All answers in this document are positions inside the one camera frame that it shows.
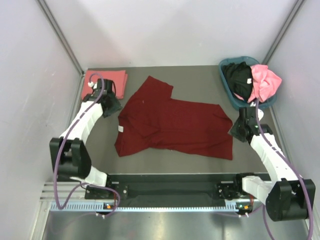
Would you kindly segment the pink t-shirt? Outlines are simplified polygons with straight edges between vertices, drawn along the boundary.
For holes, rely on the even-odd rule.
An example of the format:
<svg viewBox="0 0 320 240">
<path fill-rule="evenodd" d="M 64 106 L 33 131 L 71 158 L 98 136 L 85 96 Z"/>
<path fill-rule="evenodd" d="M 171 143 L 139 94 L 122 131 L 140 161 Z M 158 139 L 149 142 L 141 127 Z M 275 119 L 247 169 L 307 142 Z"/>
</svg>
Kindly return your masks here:
<svg viewBox="0 0 320 240">
<path fill-rule="evenodd" d="M 261 103 L 264 103 L 276 94 L 282 83 L 282 79 L 269 70 L 267 65 L 256 64 L 251 66 L 251 74 L 253 88 L 247 101 L 248 103 L 255 99 L 259 99 Z"/>
</svg>

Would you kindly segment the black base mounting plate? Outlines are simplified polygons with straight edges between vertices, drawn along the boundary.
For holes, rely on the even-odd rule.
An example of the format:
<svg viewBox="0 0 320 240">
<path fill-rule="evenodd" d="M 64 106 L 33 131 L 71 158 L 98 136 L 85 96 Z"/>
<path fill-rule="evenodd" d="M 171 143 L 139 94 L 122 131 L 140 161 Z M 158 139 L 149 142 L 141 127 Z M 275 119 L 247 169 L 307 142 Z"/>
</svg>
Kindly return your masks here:
<svg viewBox="0 0 320 240">
<path fill-rule="evenodd" d="M 249 199 L 235 173 L 111 174 L 107 187 L 120 195 L 120 207 L 213 207 Z"/>
</svg>

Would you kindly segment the folded coral red t-shirt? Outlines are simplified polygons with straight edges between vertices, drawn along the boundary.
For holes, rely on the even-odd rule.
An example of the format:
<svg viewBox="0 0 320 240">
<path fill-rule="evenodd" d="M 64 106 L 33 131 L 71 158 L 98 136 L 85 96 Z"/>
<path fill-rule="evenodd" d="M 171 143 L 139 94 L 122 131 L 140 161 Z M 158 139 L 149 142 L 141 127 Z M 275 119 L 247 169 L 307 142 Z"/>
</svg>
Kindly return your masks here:
<svg viewBox="0 0 320 240">
<path fill-rule="evenodd" d="M 87 94 L 92 93 L 92 88 L 88 85 L 90 76 L 94 73 L 101 75 L 104 79 L 112 80 L 115 87 L 112 90 L 115 92 L 117 99 L 123 99 L 125 94 L 125 87 L 128 79 L 128 74 L 125 70 L 87 70 L 84 77 L 84 84 L 81 92 L 81 99 L 83 100 Z"/>
</svg>

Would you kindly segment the dark red t-shirt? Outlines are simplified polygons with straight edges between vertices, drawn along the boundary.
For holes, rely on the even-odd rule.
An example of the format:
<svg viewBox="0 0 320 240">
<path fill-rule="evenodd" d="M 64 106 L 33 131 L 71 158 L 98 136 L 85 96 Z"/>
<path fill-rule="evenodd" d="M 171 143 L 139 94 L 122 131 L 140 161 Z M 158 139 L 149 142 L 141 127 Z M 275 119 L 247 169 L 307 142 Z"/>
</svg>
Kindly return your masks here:
<svg viewBox="0 0 320 240">
<path fill-rule="evenodd" d="M 148 148 L 233 159 L 232 120 L 218 104 L 172 98 L 173 86 L 149 76 L 118 115 L 120 157 Z"/>
</svg>

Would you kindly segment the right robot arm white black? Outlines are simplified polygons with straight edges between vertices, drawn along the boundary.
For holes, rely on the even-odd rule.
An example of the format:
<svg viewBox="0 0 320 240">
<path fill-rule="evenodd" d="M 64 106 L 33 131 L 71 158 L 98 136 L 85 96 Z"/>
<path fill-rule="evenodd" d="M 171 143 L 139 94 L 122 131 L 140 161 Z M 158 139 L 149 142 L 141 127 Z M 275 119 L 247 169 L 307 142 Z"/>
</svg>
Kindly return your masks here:
<svg viewBox="0 0 320 240">
<path fill-rule="evenodd" d="M 243 143 L 249 143 L 266 168 L 269 180 L 255 173 L 238 173 L 233 183 L 218 183 L 220 198 L 233 200 L 248 195 L 259 200 L 274 221 L 305 220 L 313 209 L 316 186 L 310 179 L 299 177 L 285 161 L 271 128 L 259 124 L 255 107 L 239 108 L 239 117 L 229 134 Z"/>
</svg>

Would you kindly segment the black t-shirt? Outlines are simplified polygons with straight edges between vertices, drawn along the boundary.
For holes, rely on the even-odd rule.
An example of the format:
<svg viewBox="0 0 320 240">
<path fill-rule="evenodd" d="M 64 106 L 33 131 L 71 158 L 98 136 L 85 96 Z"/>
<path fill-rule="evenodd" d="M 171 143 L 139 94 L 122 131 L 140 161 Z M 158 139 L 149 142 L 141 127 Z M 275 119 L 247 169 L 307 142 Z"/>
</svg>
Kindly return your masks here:
<svg viewBox="0 0 320 240">
<path fill-rule="evenodd" d="M 231 93 L 243 102 L 249 103 L 254 90 L 252 68 L 245 61 L 223 65 L 223 76 Z"/>
</svg>

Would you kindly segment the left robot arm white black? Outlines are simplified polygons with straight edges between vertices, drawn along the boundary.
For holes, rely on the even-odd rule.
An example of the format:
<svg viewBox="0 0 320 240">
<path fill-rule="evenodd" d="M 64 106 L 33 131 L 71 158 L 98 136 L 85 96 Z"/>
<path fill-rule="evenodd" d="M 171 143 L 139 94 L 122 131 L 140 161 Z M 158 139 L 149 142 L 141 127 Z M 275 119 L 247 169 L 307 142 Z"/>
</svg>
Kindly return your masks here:
<svg viewBox="0 0 320 240">
<path fill-rule="evenodd" d="M 55 177 L 67 177 L 81 183 L 96 185 L 102 198 L 109 198 L 114 191 L 108 175 L 92 165 L 86 148 L 88 137 L 101 118 L 107 118 L 122 109 L 116 97 L 114 81 L 99 78 L 89 82 L 92 92 L 85 95 L 80 109 L 70 126 L 49 142 L 52 170 Z"/>
</svg>

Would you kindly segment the teal plastic basket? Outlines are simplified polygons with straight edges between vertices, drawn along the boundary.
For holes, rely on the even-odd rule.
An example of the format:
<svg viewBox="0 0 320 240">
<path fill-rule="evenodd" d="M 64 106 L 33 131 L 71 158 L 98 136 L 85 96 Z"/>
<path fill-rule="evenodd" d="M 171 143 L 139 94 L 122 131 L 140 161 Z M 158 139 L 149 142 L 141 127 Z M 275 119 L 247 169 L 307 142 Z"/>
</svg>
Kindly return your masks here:
<svg viewBox="0 0 320 240">
<path fill-rule="evenodd" d="M 225 77 L 222 73 L 222 66 L 224 65 L 228 65 L 230 63 L 241 63 L 241 62 L 246 62 L 249 66 L 253 66 L 253 65 L 260 65 L 259 62 L 252 58 L 252 57 L 248 57 L 248 56 L 241 56 L 241 57 L 236 57 L 236 58 L 227 58 L 227 59 L 224 59 L 222 60 L 218 67 L 219 67 L 219 73 L 220 73 L 220 77 L 221 77 L 221 80 L 222 80 L 222 83 L 223 83 L 223 86 L 226 90 L 226 93 L 228 95 L 228 98 L 229 100 L 231 101 L 231 104 L 232 106 L 238 110 L 239 108 L 244 108 L 244 107 L 248 107 L 250 106 L 251 103 L 255 102 L 256 100 L 259 100 L 258 98 L 256 98 L 255 100 L 253 100 L 252 102 L 244 102 L 238 98 L 236 98 L 232 92 L 230 91 L 229 87 L 227 86 L 227 83 L 226 83 L 226 80 L 225 80 Z M 275 101 L 277 99 L 277 95 L 275 93 L 274 96 L 270 97 L 268 100 L 266 100 L 265 102 L 260 102 L 259 101 L 259 108 L 260 109 L 266 109 L 266 108 L 269 108 L 270 106 L 272 106 Z"/>
</svg>

